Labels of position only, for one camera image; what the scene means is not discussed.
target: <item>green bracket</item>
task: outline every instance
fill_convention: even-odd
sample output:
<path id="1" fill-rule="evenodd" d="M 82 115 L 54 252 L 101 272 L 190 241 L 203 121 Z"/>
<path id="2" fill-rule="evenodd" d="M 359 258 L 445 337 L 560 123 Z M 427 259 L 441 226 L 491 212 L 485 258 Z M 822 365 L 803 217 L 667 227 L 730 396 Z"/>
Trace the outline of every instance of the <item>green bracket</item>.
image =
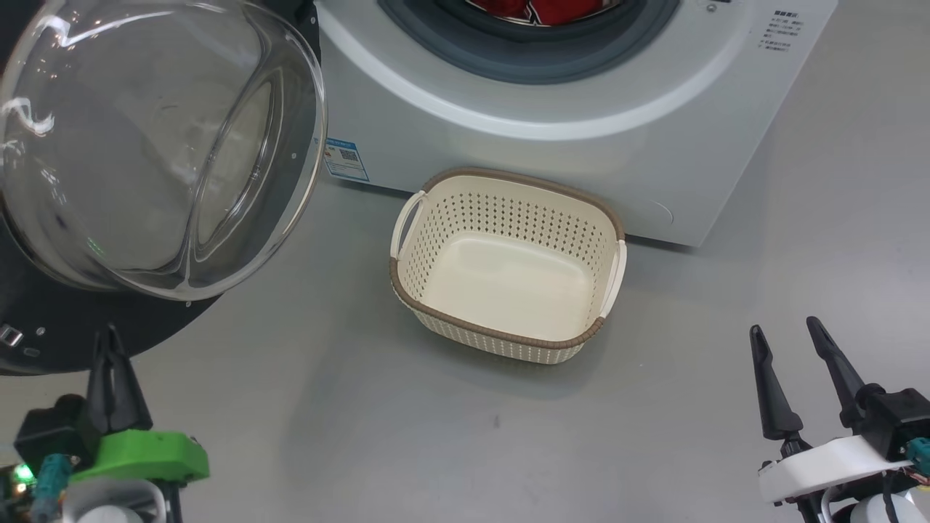
<path id="1" fill-rule="evenodd" d="M 104 436 L 94 466 L 71 483 L 91 477 L 192 483 L 210 477 L 206 451 L 180 432 L 125 430 Z"/>

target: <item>white perforated basket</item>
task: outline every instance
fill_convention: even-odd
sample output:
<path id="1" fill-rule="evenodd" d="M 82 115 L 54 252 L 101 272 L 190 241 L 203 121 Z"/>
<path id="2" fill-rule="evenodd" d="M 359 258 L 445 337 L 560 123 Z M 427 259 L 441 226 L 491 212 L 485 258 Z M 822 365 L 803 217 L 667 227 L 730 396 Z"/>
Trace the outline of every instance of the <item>white perforated basket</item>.
<path id="1" fill-rule="evenodd" d="M 626 261 L 623 227 L 606 204 L 479 168 L 428 181 L 391 241 L 394 291 L 428 329 L 546 364 L 577 354 L 601 328 Z"/>

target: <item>transparent glass porthole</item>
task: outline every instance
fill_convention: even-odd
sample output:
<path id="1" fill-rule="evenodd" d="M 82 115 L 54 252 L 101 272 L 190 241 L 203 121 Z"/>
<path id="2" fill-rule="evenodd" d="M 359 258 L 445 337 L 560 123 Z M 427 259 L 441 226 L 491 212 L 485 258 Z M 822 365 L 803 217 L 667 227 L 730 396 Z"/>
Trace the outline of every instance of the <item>transparent glass porthole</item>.
<path id="1" fill-rule="evenodd" d="M 2 208 L 23 250 L 70 285 L 173 300 L 273 255 L 326 138 L 310 47 L 248 2 L 48 2 L 0 102 Z"/>

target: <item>basket handle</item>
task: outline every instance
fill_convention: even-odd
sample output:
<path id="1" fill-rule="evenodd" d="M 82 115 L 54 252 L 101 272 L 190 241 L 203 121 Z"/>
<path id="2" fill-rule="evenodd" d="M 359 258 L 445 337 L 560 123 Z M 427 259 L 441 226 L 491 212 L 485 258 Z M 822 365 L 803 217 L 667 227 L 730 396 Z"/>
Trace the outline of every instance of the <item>basket handle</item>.
<path id="1" fill-rule="evenodd" d="M 607 291 L 604 292 L 604 301 L 601 303 L 600 317 L 607 317 L 610 309 L 614 306 L 614 300 L 617 299 L 617 293 L 620 291 L 620 284 L 623 282 L 623 273 L 627 269 L 627 242 L 617 241 L 617 252 L 614 253 L 614 263 L 610 267 L 610 282 L 607 285 Z"/>
<path id="2" fill-rule="evenodd" d="M 410 231 L 413 231 L 414 227 L 417 226 L 417 219 L 419 218 L 419 212 L 423 209 L 423 206 L 420 206 L 417 209 L 417 216 L 414 217 L 414 220 L 410 222 L 410 229 L 407 231 L 407 234 L 404 238 L 401 238 L 401 233 L 404 231 L 404 225 L 407 222 L 407 219 L 410 217 L 410 211 L 413 210 L 419 202 L 426 199 L 426 193 L 420 191 L 407 200 L 407 203 L 404 204 L 404 208 L 401 209 L 401 213 L 397 216 L 397 222 L 394 224 L 394 233 L 391 235 L 391 257 L 395 260 L 400 260 L 400 253 L 404 250 L 406 245 L 401 245 L 402 242 L 405 243 L 407 237 L 410 236 Z"/>

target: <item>red garment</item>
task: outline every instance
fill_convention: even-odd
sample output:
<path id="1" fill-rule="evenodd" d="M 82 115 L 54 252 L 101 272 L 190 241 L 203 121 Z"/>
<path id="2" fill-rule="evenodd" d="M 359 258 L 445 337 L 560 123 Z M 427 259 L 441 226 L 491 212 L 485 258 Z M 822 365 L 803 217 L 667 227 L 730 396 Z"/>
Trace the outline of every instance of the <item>red garment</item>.
<path id="1" fill-rule="evenodd" d="M 523 18 L 526 12 L 527 0 L 472 0 L 496 17 Z"/>
<path id="2" fill-rule="evenodd" d="M 590 15 L 604 6 L 604 0 L 531 0 L 530 4 L 540 23 L 559 25 Z"/>

